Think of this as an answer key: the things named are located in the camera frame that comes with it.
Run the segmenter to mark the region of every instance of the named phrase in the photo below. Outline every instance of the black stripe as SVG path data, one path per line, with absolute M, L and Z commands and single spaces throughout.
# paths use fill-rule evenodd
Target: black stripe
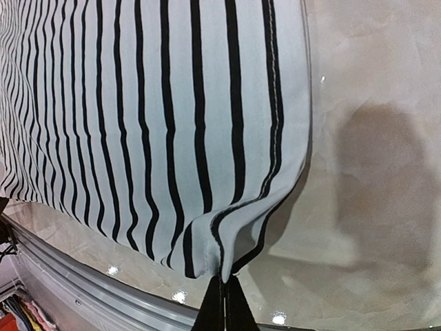
M 4 50 L 6 50 L 6 54 L 11 54 L 11 47 L 14 43 L 13 41 L 14 41 L 14 38 L 17 33 L 17 29 L 16 29 L 17 20 L 16 19 L 14 20 L 14 15 L 13 15 L 14 13 L 17 13 L 17 8 L 5 7 L 3 10 L 5 10 L 6 14 L 10 14 L 10 15 L 8 15 L 8 18 L 5 19 L 5 21 L 8 23 L 6 24 L 6 28 L 3 31 L 1 43 L 3 44 L 2 48 Z M 16 156 L 19 155 L 17 148 L 20 145 L 20 138 L 18 137 L 19 125 L 17 124 L 17 118 L 16 118 L 17 116 L 15 114 L 15 111 L 12 109 L 11 100 L 10 100 L 10 96 L 12 96 L 12 93 L 14 92 L 14 86 L 15 86 L 15 84 L 13 84 L 13 86 L 11 87 L 12 76 L 14 76 L 14 77 L 16 76 L 16 70 L 14 70 L 14 64 L 13 64 L 12 60 L 4 59 L 3 60 L 3 67 L 2 67 L 1 71 L 2 71 L 2 73 L 6 73 L 6 77 L 4 77 L 4 78 L 7 79 L 7 77 L 9 77 L 9 79 L 7 79 L 8 82 L 6 84 L 6 87 L 4 86 L 2 88 L 2 90 L 3 90 L 4 103 L 5 103 L 3 106 L 3 109 L 5 110 L 5 112 L 3 114 L 4 121 L 5 121 L 5 116 L 6 116 L 6 108 L 9 108 L 9 112 L 8 112 L 9 117 L 13 118 L 13 119 L 10 118 L 10 120 L 8 122 L 8 124 L 10 126 L 9 130 L 8 130 L 8 138 L 9 138 L 10 142 L 12 142 L 11 137 L 12 137 L 12 140 L 14 141 L 13 143 L 11 143 L 11 148 L 14 150 L 14 152 L 12 153 L 12 155 L 10 155 L 10 157 L 13 157 L 13 161 L 15 164 L 14 169 L 16 169 L 17 175 L 18 175 L 18 171 L 20 169 L 21 176 L 23 178 L 26 178 L 25 177 L 26 171 L 24 170 L 23 164 L 22 164 L 22 162 L 20 162 L 20 159 L 17 160 L 17 158 L 16 158 Z M 9 184 L 6 187 L 11 185 L 12 181 L 14 179 L 15 179 L 15 177 L 12 176 Z M 11 196 L 14 195 L 14 193 L 17 191 L 17 196 L 19 197 L 21 195 L 23 188 L 24 188 L 24 183 L 23 182 L 20 183 L 20 181 L 17 181 L 15 186 L 12 187 L 12 189 L 10 190 Z
M 135 0 L 134 17 L 136 29 L 136 76 L 138 79 L 138 121 L 141 128 L 145 160 L 145 198 L 152 210 L 147 232 L 145 233 L 145 250 L 147 256 L 154 260 L 153 236 L 159 220 L 159 210 L 152 196 L 152 154 L 150 147 L 150 132 L 145 118 L 145 75 L 144 75 L 144 34 L 141 0 Z
M 2 92 L 1 93 L 1 96 L 0 96 L 0 105 L 1 105 L 1 108 L 0 109 L 2 109 L 2 110 L 4 110 L 5 109 L 5 107 L 3 106 L 3 104 L 4 104 L 4 98 L 3 98 L 3 96 L 4 96 L 4 92 Z M 0 119 L 1 119 L 1 122 L 2 122 L 2 124 L 3 124 L 3 127 L 6 127 L 6 120 L 5 120 L 5 117 L 6 117 L 6 111 L 4 111 L 4 112 L 1 112 L 0 113 Z M 6 148 L 6 146 L 7 146 L 7 136 L 6 136 L 6 132 L 7 132 L 7 130 L 2 130 L 0 133 L 1 133 L 1 143 L 2 143 L 2 145 L 3 145 L 3 150 L 8 150 L 7 148 Z M 11 162 L 10 162 L 10 153 L 5 153 L 4 154 L 4 158 L 3 158 L 3 160 L 4 160 L 4 165 L 5 165 L 5 176 L 4 176 L 4 178 L 2 178 L 2 180 L 1 180 L 1 182 L 0 182 L 0 186 L 3 188 L 3 190 L 6 192 L 6 188 L 4 187 L 4 183 L 7 181 L 7 179 L 9 178 L 9 176 L 11 175 L 10 174 L 10 171 L 9 171 L 9 173 L 8 173 L 8 169 L 10 169 L 10 167 L 11 167 Z
M 2 105 L 2 103 L 3 103 L 2 100 L 3 100 L 3 93 L 0 94 L 0 105 Z M 0 121 L 1 121 L 1 127 L 2 128 L 6 127 L 5 120 L 3 119 L 5 113 L 6 112 L 4 112 L 4 111 L 0 112 Z M 6 157 L 7 157 L 8 154 L 6 154 L 6 130 L 0 131 L 0 134 L 1 134 L 0 143 L 1 143 L 2 156 L 3 156 L 3 164 L 4 164 L 4 170 L 5 170 L 3 178 L 0 179 L 0 187 L 2 188 L 4 183 L 5 183 L 5 181 L 6 181 L 6 179 L 8 178 L 8 172 L 7 172 L 8 164 L 7 164 L 7 160 L 6 160 Z
M 27 28 L 28 28 L 28 22 L 29 22 L 29 18 L 30 18 L 30 11 L 31 11 L 31 6 L 32 6 L 32 3 L 30 3 L 30 1 L 28 1 L 28 3 L 29 3 L 29 7 L 28 7 L 28 11 L 27 11 L 27 15 L 26 15 L 26 19 L 25 20 L 23 20 L 23 18 L 24 18 L 24 16 L 23 16 L 23 14 L 24 14 L 24 12 L 25 12 L 25 10 L 24 10 L 24 8 L 23 8 L 23 12 L 22 12 L 22 17 L 21 17 L 21 20 L 22 21 L 25 21 L 25 28 L 24 28 L 24 31 L 23 31 L 23 38 L 21 39 L 21 51 L 20 51 L 20 70 L 21 71 L 23 71 L 22 70 L 22 67 L 23 67 L 23 59 L 25 58 L 24 57 L 24 43 L 25 43 L 25 38 L 24 38 L 24 35 L 25 35 L 25 32 L 26 32 L 26 30 L 27 30 Z M 19 96 L 19 94 L 17 94 L 17 99 L 15 100 L 15 104 L 14 104 L 14 109 L 17 109 L 18 110 L 18 117 L 20 118 L 20 122 L 22 122 L 22 128 L 24 128 L 25 130 L 27 130 L 26 129 L 26 127 L 25 127 L 25 122 L 24 122 L 24 120 L 22 119 L 22 114 L 23 114 L 23 111 L 24 110 L 26 110 L 27 109 L 27 107 L 23 107 L 23 104 L 24 104 L 24 98 L 25 98 L 25 86 L 24 86 L 24 84 L 25 84 L 25 82 L 24 82 L 24 79 L 20 79 L 19 80 L 19 83 L 20 83 L 20 86 L 21 87 L 19 87 L 19 92 L 20 92 L 20 99 L 21 99 L 21 103 L 20 103 L 20 106 L 19 107 L 17 107 L 17 101 L 18 101 L 18 96 Z M 23 139 L 23 144 L 26 144 L 27 145 L 27 148 L 28 148 L 28 150 L 30 149 L 30 145 L 29 145 L 29 139 Z M 29 157 L 30 157 L 30 155 L 29 155 L 29 153 L 27 153 L 25 150 L 23 150 L 23 154 L 21 155 L 21 157 L 22 157 L 22 159 L 23 159 L 23 166 L 26 166 L 26 164 L 25 163 L 27 163 L 26 161 L 29 161 L 29 164 L 30 164 L 30 159 L 29 159 Z M 28 201 L 29 200 L 29 195 L 31 194 L 31 180 L 27 177 L 27 181 L 26 181 L 26 192 L 25 192 L 25 194 L 24 194 L 24 198 L 23 198 L 23 200 L 25 200 L 25 201 Z
M 267 74 L 268 74 L 268 89 L 269 100 L 271 108 L 271 142 L 269 158 L 271 159 L 270 168 L 265 180 L 260 188 L 260 194 L 256 199 L 244 202 L 233 208 L 224 210 L 217 214 L 212 222 L 212 234 L 220 248 L 220 269 L 222 270 L 225 248 L 223 247 L 221 236 L 219 233 L 219 227 L 222 220 L 231 213 L 239 210 L 242 207 L 264 199 L 269 194 L 271 188 L 271 182 L 273 178 L 278 174 L 282 163 L 282 132 L 283 132 L 283 101 L 282 91 L 280 86 L 280 70 L 278 62 L 278 50 L 277 50 L 277 34 L 276 34 L 276 16 L 274 13 L 273 0 L 262 0 L 263 7 L 263 23 L 265 29 L 265 46 L 267 52 Z
M 172 203 L 176 212 L 176 225 L 172 238 L 172 250 L 176 245 L 179 235 L 184 229 L 184 211 L 179 197 L 174 171 L 174 124 L 172 88 L 170 86 L 170 27 L 168 18 L 168 0 L 161 0 L 161 67 L 162 67 L 162 91 L 165 125 L 167 126 L 166 150 L 167 150 L 167 178 L 168 188 Z M 170 266 L 172 254 L 167 258 L 167 265 Z
M 33 187 L 33 191 L 31 192 L 31 199 L 37 200 L 37 196 L 38 196 L 38 181 L 37 179 L 39 178 L 39 171 L 38 171 L 38 160 L 39 160 L 39 146 L 36 143 L 32 142 L 32 134 L 34 131 L 34 125 L 35 125 L 35 121 L 36 121 L 36 109 L 35 109 L 35 105 L 34 105 L 34 98 L 32 97 L 32 88 L 30 86 L 29 80 L 30 80 L 30 55 L 31 55 L 31 49 L 33 49 L 32 44 L 31 44 L 31 37 L 32 37 L 32 33 L 37 33 L 37 25 L 35 24 L 36 22 L 39 21 L 39 19 L 37 19 L 38 14 L 37 14 L 37 4 L 35 5 L 35 11 L 33 13 L 33 20 L 32 20 L 32 25 L 30 27 L 30 31 L 29 31 L 29 36 L 28 36 L 28 55 L 27 55 L 27 59 L 26 59 L 26 65 L 25 65 L 25 72 L 26 72 L 26 85 L 28 88 L 28 93 L 27 93 L 27 97 L 28 97 L 28 104 L 27 104 L 27 112 L 25 114 L 25 121 L 24 123 L 27 122 L 28 120 L 28 116 L 30 115 L 30 120 L 31 120 L 31 124 L 30 124 L 30 130 L 28 133 L 28 137 L 30 140 L 30 158 L 32 160 L 32 162 L 29 164 L 29 174 L 32 174 L 32 163 L 35 165 L 35 171 L 36 171 L 36 176 L 35 178 L 31 175 L 30 177 L 30 183 L 32 184 Z
M 74 8 L 72 11 L 72 15 L 70 17 L 70 75 L 71 75 L 71 86 L 70 90 L 72 93 L 72 130 L 75 136 L 75 146 L 76 146 L 76 153 L 78 154 L 79 158 L 79 166 L 80 166 L 80 174 L 81 174 L 81 183 L 83 184 L 83 192 L 85 193 L 85 214 L 83 215 L 83 219 L 89 218 L 89 206 L 90 206 L 90 193 L 88 190 L 88 184 L 86 181 L 85 176 L 85 166 L 84 166 L 84 157 L 83 153 L 81 151 L 81 142 L 80 142 L 80 136 L 78 134 L 77 130 L 77 121 L 76 117 L 76 90 L 75 90 L 75 83 L 76 83 L 76 72 L 75 72 L 75 27 L 74 27 L 74 16 L 76 9 L 78 8 L 78 0 L 74 0 Z M 72 211 L 75 214 L 75 201 L 76 199 L 72 200 Z
M 10 40 L 10 37 L 12 36 L 12 21 L 13 21 L 13 15 L 12 15 L 12 13 L 14 12 L 14 10 L 11 8 L 12 7 L 12 4 L 11 3 L 5 3 L 5 7 L 4 7 L 4 12 L 5 12 L 5 14 L 4 14 L 4 18 L 3 18 L 3 24 L 4 24 L 4 26 L 2 27 L 2 30 L 1 30 L 1 47 L 3 48 L 3 49 L 6 49 L 6 48 L 8 48 L 7 47 L 7 45 L 9 44 L 8 43 L 8 41 Z M 3 74 L 4 73 L 6 73 L 6 76 L 8 76 L 8 74 L 11 74 L 10 75 L 10 77 L 12 77 L 12 73 L 11 73 L 11 70 L 9 70 L 8 69 L 8 66 L 10 65 L 11 63 L 10 63 L 10 61 L 7 59 L 7 56 L 6 56 L 6 53 L 3 53 L 3 58 L 2 58 L 2 66 L 1 66 L 1 73 L 2 73 L 2 76 L 3 76 Z M 11 148 L 12 149 L 14 149 L 15 148 L 15 144 L 11 141 L 11 136 L 12 136 L 12 138 L 14 138 L 15 137 L 15 130 L 13 130 L 12 129 L 12 122 L 11 122 L 11 120 L 9 120 L 9 121 L 6 121 L 6 115 L 7 115 L 7 113 L 8 113 L 8 115 L 9 115 L 9 117 L 11 117 L 11 113 L 10 113 L 10 111 L 9 112 L 7 112 L 6 111 L 6 108 L 8 107 L 7 106 L 7 103 L 8 103 L 8 87 L 6 86 L 2 86 L 1 87 L 1 91 L 2 91 L 2 103 L 3 103 L 3 106 L 2 106 L 2 109 L 4 109 L 4 113 L 2 114 L 3 115 L 3 122 L 5 123 L 5 125 L 6 124 L 8 124 L 9 125 L 9 128 L 8 128 L 8 132 L 9 132 L 9 134 L 7 133 L 7 132 L 5 132 L 5 135 L 6 135 L 6 137 L 8 138 L 8 141 L 9 141 L 9 145 L 11 146 Z M 14 164 L 15 164 L 15 166 L 17 167 L 18 165 L 17 165 L 17 159 L 16 159 L 16 154 L 15 153 L 10 153 L 10 154 L 8 154 L 8 156 L 10 157 L 10 159 L 9 159 L 9 165 L 10 165 L 10 168 L 13 168 L 13 166 L 12 166 L 12 160 L 14 161 Z M 14 182 L 14 180 L 15 180 L 15 177 L 14 177 L 14 175 L 13 175 L 13 172 L 11 172 L 10 173 L 10 175 L 12 175 L 11 176 L 11 178 L 10 178 L 10 180 L 9 180 L 9 182 L 8 182 L 8 184 L 5 186 L 5 191 L 9 188 L 9 186 L 11 186 L 12 185 L 12 183 Z M 18 184 L 16 183 L 16 185 L 14 186 L 14 187 L 12 187 L 12 189 L 11 189 L 11 191 L 12 192 L 14 192 L 16 189 L 17 189 L 17 187 L 18 187 Z
M 41 142 L 41 125 L 39 123 L 39 102 L 38 102 L 38 70 L 39 70 L 39 41 L 38 41 L 38 29 L 41 23 L 41 18 L 43 16 L 43 2 L 40 1 L 40 13 L 39 13 L 39 19 L 37 22 L 37 26 L 35 28 L 35 36 L 34 36 L 34 42 L 35 42 L 35 58 L 34 58 L 34 67 L 33 67 L 33 97 L 34 97 L 34 116 L 35 116 L 35 120 L 32 121 L 32 125 L 30 127 L 30 134 L 32 136 L 32 133 L 34 132 L 34 125 L 37 124 L 37 145 L 40 146 L 40 142 Z M 40 153 L 37 153 L 37 164 L 36 164 L 36 171 L 37 171 L 37 175 L 36 175 L 36 183 L 37 185 L 39 184 L 39 169 L 38 169 L 38 165 L 39 165 L 39 156 Z M 48 203 L 48 196 L 45 195 L 44 200 L 46 203 Z
M 28 11 L 28 16 L 26 17 L 26 23 L 25 23 L 25 31 L 28 29 L 29 26 L 29 18 L 30 18 L 30 12 L 31 12 L 31 7 L 29 8 Z M 26 96 L 26 100 L 27 100 L 27 104 L 26 107 L 24 108 L 25 110 L 25 115 L 24 115 L 24 119 L 23 119 L 23 125 L 25 126 L 26 123 L 28 122 L 28 116 L 31 110 L 33 110 L 33 105 L 32 105 L 32 98 L 31 98 L 31 90 L 30 90 L 30 85 L 28 82 L 28 77 L 29 77 L 29 62 L 30 62 L 30 52 L 31 52 L 31 36 L 32 36 L 32 32 L 34 30 L 35 27 L 35 19 L 36 19 L 36 13 L 37 13 L 37 5 L 35 5 L 34 7 L 34 12 L 32 14 L 33 20 L 32 20 L 32 25 L 30 26 L 29 29 L 29 35 L 28 35 L 28 53 L 24 56 L 24 58 L 26 58 L 26 62 L 25 62 L 25 73 L 26 73 L 26 78 L 24 79 L 24 83 L 25 86 L 23 85 L 23 99 L 22 102 L 24 102 L 25 96 Z M 26 153 L 28 156 L 28 174 L 32 174 L 32 163 L 34 161 L 34 155 L 38 154 L 37 151 L 36 152 L 32 152 L 32 147 L 33 147 L 33 143 L 32 143 L 32 133 L 31 132 L 26 132 L 26 135 L 28 136 L 28 150 L 31 151 L 31 153 Z M 30 190 L 28 190 L 28 194 L 25 195 L 25 200 L 26 201 L 33 201 L 35 200 L 35 194 L 37 191 L 37 185 L 34 182 L 34 178 L 31 175 L 29 178 L 29 184 L 32 187 Z
M 243 145 L 242 77 L 236 0 L 225 0 L 227 14 L 227 39 L 229 57 L 230 99 L 232 111 L 232 148 L 236 186 L 232 204 L 242 198 L 245 189 L 245 150 Z
M 51 175 L 51 181 L 54 180 L 55 178 L 55 167 L 54 167 L 54 163 L 52 161 L 52 158 L 50 157 L 50 149 L 49 149 L 49 143 L 50 143 L 50 133 L 49 133 L 49 104 L 48 104 L 48 71 L 46 70 L 48 68 L 48 58 L 46 56 L 46 48 L 48 46 L 48 37 L 46 35 L 46 23 L 48 22 L 48 18 L 49 18 L 49 11 L 50 11 L 50 4 L 51 1 L 48 1 L 48 10 L 46 12 L 46 17 L 44 19 L 43 22 L 43 91 L 44 91 L 44 129 L 45 129 L 45 136 L 46 136 L 46 143 L 45 143 L 45 151 L 46 151 L 46 155 L 47 155 L 47 159 L 50 163 L 50 165 L 52 166 L 52 175 Z M 47 161 L 46 159 L 43 162 L 43 173 L 46 174 L 46 170 L 47 170 Z M 44 195 L 45 197 L 48 197 L 48 186 L 49 189 L 51 189 L 51 191 L 53 190 L 53 187 L 50 186 L 49 183 L 46 182 L 47 177 L 46 175 L 44 176 L 45 179 L 45 186 L 44 186 Z M 52 206 L 53 208 L 55 208 L 55 198 L 54 198 L 54 193 L 51 192 L 50 195 L 51 198 L 51 204 L 50 206 Z
M 133 178 L 132 178 L 132 166 L 130 164 L 129 148 L 127 146 L 127 130 L 124 125 L 124 103 L 123 103 L 123 76 L 121 69 L 121 52 L 120 52 L 120 40 L 121 40 L 121 27 L 119 20 L 121 18 L 121 0 L 116 1 L 115 8 L 115 22 L 114 22 L 114 63 L 115 63 L 115 78 L 116 78 L 116 106 L 118 109 L 118 127 L 121 131 L 121 148 L 123 150 L 124 167 L 125 167 L 125 177 L 127 179 L 127 185 L 129 188 L 129 208 L 132 214 L 132 224 L 127 231 L 127 240 L 130 246 L 134 250 L 139 250 L 138 246 L 133 239 L 133 231 L 138 225 L 139 217 L 136 212 L 133 199 L 134 199 L 134 188 L 133 188 Z
M 85 11 L 88 8 L 88 4 L 89 4 L 89 0 L 85 0 L 83 12 L 81 13 L 81 107 L 82 107 L 82 111 L 83 111 L 83 129 L 84 129 L 84 133 L 87 137 L 87 143 L 88 143 L 88 155 L 90 158 L 90 170 L 92 172 L 92 178 L 94 180 L 94 189 L 95 189 L 96 195 L 99 200 L 99 211 L 98 211 L 98 217 L 96 219 L 96 226 L 98 228 L 98 231 L 102 235 L 107 236 L 101 227 L 101 224 L 102 224 L 103 218 L 104 218 L 104 202 L 103 202 L 103 198 L 101 196 L 101 192 L 99 190 L 98 177 L 96 176 L 94 155 L 92 153 L 92 136 L 91 136 L 90 130 L 89 130 L 88 107 L 87 107 L 86 91 L 85 91 L 85 89 L 86 89 L 86 86 L 85 86 L 85 33 L 86 33 Z M 87 196 L 86 196 L 84 224 L 86 224 L 87 226 L 89 226 L 89 223 L 90 223 L 89 213 L 90 213 L 90 199 L 87 199 Z
M 97 38 L 96 38 L 96 106 L 98 110 L 99 132 L 101 134 L 101 147 L 103 149 L 103 156 L 105 161 L 105 168 L 107 170 L 107 177 L 109 179 L 110 191 L 112 193 L 112 202 L 115 211 L 115 222 L 112 230 L 112 238 L 117 241 L 119 229 L 121 227 L 121 214 L 119 212 L 119 199 L 116 191 L 115 177 L 112 169 L 112 162 L 110 161 L 109 148 L 107 146 L 107 133 L 104 125 L 104 109 L 103 109 L 103 82 L 102 72 L 103 64 L 101 63 L 101 52 L 103 49 L 103 4 L 102 0 L 96 0 L 96 15 L 97 15 Z
M 270 183 L 278 173 L 282 159 L 282 128 L 283 128 L 283 102 L 282 88 L 280 86 L 280 69 L 278 65 L 278 47 L 276 33 L 276 13 L 273 0 L 262 0 L 263 22 L 265 26 L 265 45 L 267 49 L 267 74 L 268 92 L 271 105 L 271 143 L 270 143 L 270 172 L 264 181 L 261 195 L 269 194 Z
M 63 7 L 61 8 L 61 27 L 60 27 L 60 35 L 59 35 L 59 45 L 60 45 L 60 80 L 61 80 L 61 114 L 62 114 L 62 128 L 63 128 L 63 135 L 64 135 L 64 141 L 65 141 L 65 145 L 64 145 L 64 149 L 66 151 L 66 155 L 67 155 L 67 164 L 68 164 L 68 173 L 70 175 L 70 178 L 72 180 L 72 185 L 73 185 L 73 195 L 72 195 L 72 209 L 71 211 L 66 210 L 66 212 L 71 216 L 74 217 L 75 219 L 78 220 L 78 217 L 76 217 L 76 212 L 75 212 L 75 207 L 76 207 L 76 200 L 78 199 L 78 188 L 76 186 L 76 180 L 75 180 L 75 176 L 74 176 L 74 172 L 72 169 L 72 153 L 70 152 L 70 137 L 68 135 L 68 126 L 67 126 L 67 121 L 66 121 L 66 100 L 65 100 L 65 79 L 64 79 L 64 44 L 63 44 L 63 30 L 65 27 L 65 22 L 66 22 L 66 4 L 67 1 L 64 1 Z M 61 192 L 60 192 L 60 198 L 61 201 L 63 202 L 63 205 L 66 206 L 65 204 L 65 192 L 66 192 L 66 180 L 63 181 L 63 185 L 61 186 Z
M 193 265 L 192 225 L 193 223 L 189 224 L 184 232 L 183 253 L 184 253 L 184 262 L 185 262 L 185 276 L 188 278 L 195 279 L 196 275 L 194 274 L 194 265 Z
M 21 22 L 24 21 L 25 4 L 26 4 L 26 2 L 27 1 L 23 2 L 23 7 L 19 11 L 21 13 L 21 18 L 19 20 L 19 22 L 20 22 L 20 32 L 21 32 Z M 17 44 L 15 46 L 16 47 L 15 63 L 19 63 L 21 65 L 22 64 L 22 60 L 23 60 L 23 43 L 24 43 L 24 38 L 21 38 L 21 43 L 19 42 L 19 40 L 20 40 L 20 38 L 18 38 L 18 36 L 17 36 Z M 21 51 L 20 52 L 17 51 L 17 48 L 19 47 L 19 44 L 21 44 Z M 15 84 L 17 86 L 17 93 L 15 94 L 14 110 L 16 111 L 18 121 L 20 122 L 19 128 L 20 128 L 20 133 L 21 133 L 20 137 L 21 138 L 19 139 L 19 149 L 22 151 L 22 153 L 20 155 L 20 157 L 21 157 L 20 166 L 23 169 L 23 173 L 25 175 L 24 178 L 25 178 L 25 181 L 26 181 L 26 183 L 23 183 L 23 187 L 22 187 L 22 189 L 20 189 L 19 194 L 20 194 L 20 199 L 25 199 L 25 197 L 29 194 L 29 183 L 30 183 L 30 179 L 29 179 L 30 174 L 28 174 L 28 172 L 26 172 L 25 169 L 24 169 L 24 167 L 25 167 L 24 163 L 25 163 L 25 160 L 26 160 L 25 156 L 27 155 L 27 153 L 26 153 L 26 146 L 25 145 L 28 143 L 28 140 L 24 139 L 24 136 L 25 136 L 26 132 L 24 131 L 24 127 L 23 127 L 23 124 L 21 122 L 21 113 L 22 113 L 22 109 L 23 108 L 18 108 L 17 107 L 17 104 L 19 102 L 20 94 L 21 94 L 22 97 L 24 96 L 24 94 L 23 94 L 24 93 L 24 88 L 23 88 L 24 82 L 23 82 L 23 79 L 21 78 L 21 67 L 19 67 L 19 65 L 16 65 L 16 67 L 17 67 L 18 79 L 17 79 L 17 82 Z M 24 194 L 22 196 L 21 194 L 23 193 L 23 189 L 25 187 L 26 187 L 26 191 L 24 192 Z
M 212 187 L 209 182 L 207 155 L 205 154 L 205 91 L 202 62 L 201 10 L 199 0 L 190 1 L 192 13 L 192 56 L 193 56 L 193 89 L 194 89 L 194 149 L 198 168 L 199 185 L 204 202 L 204 214 L 213 207 Z
M 60 136 L 58 133 L 58 125 L 57 125 L 57 98 L 55 95 L 55 81 L 58 79 L 55 78 L 55 50 L 54 50 L 54 42 L 55 42 L 55 14 L 57 13 L 57 9 L 58 9 L 58 0 L 56 0 L 56 7 L 54 9 L 54 14 L 52 16 L 51 22 L 50 22 L 50 26 L 51 26 L 51 31 L 52 31 L 52 38 L 50 41 L 50 56 L 52 57 L 52 65 L 51 65 L 51 92 L 52 92 L 52 123 L 54 126 L 54 136 L 55 136 L 55 155 L 57 156 L 57 163 L 58 163 L 58 167 L 59 167 L 59 171 L 61 173 L 61 182 L 62 182 L 62 189 L 63 187 L 65 187 L 65 182 L 66 182 L 66 178 L 65 178 L 65 173 L 64 173 L 64 167 L 62 165 L 61 162 L 61 158 L 60 158 Z M 51 182 L 50 182 L 50 186 L 53 188 L 54 187 L 54 183 L 55 183 L 55 178 L 56 175 L 52 176 L 51 178 Z M 63 199 L 59 199 L 59 207 L 60 210 L 62 211 L 66 211 L 66 207 L 64 205 L 64 201 Z

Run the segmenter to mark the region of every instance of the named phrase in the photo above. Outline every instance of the striped fabric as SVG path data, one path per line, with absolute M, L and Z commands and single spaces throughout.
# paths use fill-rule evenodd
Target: striped fabric
M 307 150 L 300 1 L 0 4 L 0 196 L 191 278 L 258 253 Z

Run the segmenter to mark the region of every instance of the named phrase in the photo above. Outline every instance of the pink fabric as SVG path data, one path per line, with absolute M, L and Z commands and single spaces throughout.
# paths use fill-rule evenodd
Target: pink fabric
M 34 315 L 35 319 L 37 320 L 38 324 L 43 328 L 44 331 L 54 331 L 41 317 L 37 309 L 31 305 L 28 302 L 22 301 L 26 308 L 29 309 L 29 311 Z
M 58 330 L 57 326 L 49 320 L 49 318 L 46 316 L 45 312 L 40 308 L 37 302 L 32 301 L 31 304 L 35 307 L 35 309 L 37 309 L 37 312 L 39 313 L 41 319 L 43 319 L 50 328 L 52 328 L 53 330 Z

